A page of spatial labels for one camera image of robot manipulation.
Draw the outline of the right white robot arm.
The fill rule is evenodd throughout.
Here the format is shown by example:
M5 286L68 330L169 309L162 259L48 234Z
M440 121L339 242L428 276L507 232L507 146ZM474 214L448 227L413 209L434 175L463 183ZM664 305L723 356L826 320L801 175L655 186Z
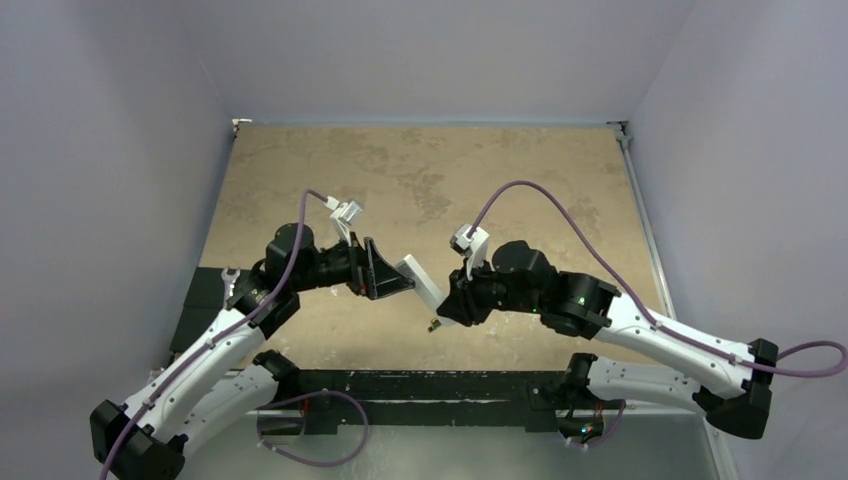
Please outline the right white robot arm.
M779 348L759 338L748 343L715 337L639 306L615 285L586 273L559 271L523 240L486 247L464 237L451 240L464 258L451 272L450 290L438 316L466 327L495 311L536 314L542 325L568 337L617 345L658 362L627 372L616 361L575 354L561 381L564 399L576 407L592 400L627 397L663 403L703 415L730 435L758 440L770 415Z

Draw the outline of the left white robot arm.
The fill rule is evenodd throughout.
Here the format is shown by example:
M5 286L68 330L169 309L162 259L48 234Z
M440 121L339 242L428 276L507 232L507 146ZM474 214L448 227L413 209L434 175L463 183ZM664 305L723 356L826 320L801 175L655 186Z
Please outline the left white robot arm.
M222 307L178 359L125 401L105 400L92 412L101 478L174 479L194 450L250 410L292 406L305 414L325 393L305 391L300 369L283 354L261 352L229 373L294 316L301 292L344 285L378 300L423 289L425 279L413 256L391 265L372 238L358 240L347 227L335 245L317 248L304 223L281 226L251 269L222 271Z

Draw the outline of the white remote control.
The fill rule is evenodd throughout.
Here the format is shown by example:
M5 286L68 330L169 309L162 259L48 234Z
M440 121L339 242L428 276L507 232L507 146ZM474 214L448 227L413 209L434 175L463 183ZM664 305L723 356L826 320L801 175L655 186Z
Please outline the white remote control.
M411 254L404 256L397 264L398 271L414 282L414 291L424 305L433 314L433 319L442 327L457 326L458 323L437 313L437 309L447 298L447 294L436 284L418 260Z

